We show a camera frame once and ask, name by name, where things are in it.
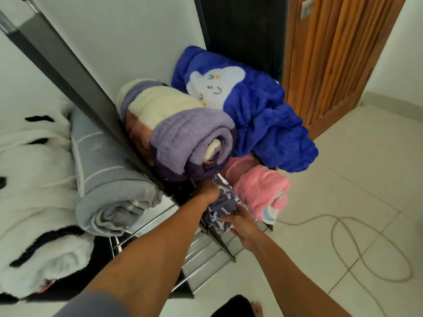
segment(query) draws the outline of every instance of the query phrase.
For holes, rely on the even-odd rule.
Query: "purple printed cloth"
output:
[[[206,150],[215,139],[220,145],[204,161]],[[213,177],[225,167],[235,144],[235,124],[225,112],[195,108],[160,122],[151,136],[150,150],[154,164],[168,180],[199,181]]]
[[[220,217],[231,215],[236,211],[235,192],[229,185],[224,184],[219,177],[216,177],[213,182],[220,190],[219,198],[207,207],[203,217],[209,226],[228,231],[231,223],[224,222]]]

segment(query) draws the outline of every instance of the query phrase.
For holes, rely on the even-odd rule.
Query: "cartoon face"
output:
[[[194,71],[189,76],[187,91],[204,107],[223,110],[223,104],[230,92],[244,80],[245,71],[241,67],[213,69],[204,75]]]

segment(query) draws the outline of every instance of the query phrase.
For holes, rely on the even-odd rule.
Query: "tile floor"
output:
[[[423,123],[358,107],[316,144],[320,156],[309,170],[288,175],[290,202],[270,236],[353,316],[421,316]],[[238,293],[261,301],[265,316],[282,316],[256,260],[244,251],[194,300],[169,300],[161,317],[208,317]],[[61,305],[18,304],[0,307],[0,315],[47,317]]]

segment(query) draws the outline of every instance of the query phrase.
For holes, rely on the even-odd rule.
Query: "sleeve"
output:
[[[131,317],[128,309],[107,292],[82,292],[53,317]]]

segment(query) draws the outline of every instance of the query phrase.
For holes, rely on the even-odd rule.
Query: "forearm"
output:
[[[188,201],[110,262],[86,290],[105,290],[124,303],[134,317],[160,314],[183,265],[208,202]]]
[[[257,237],[253,250],[286,317],[351,317],[313,283],[266,234]]]

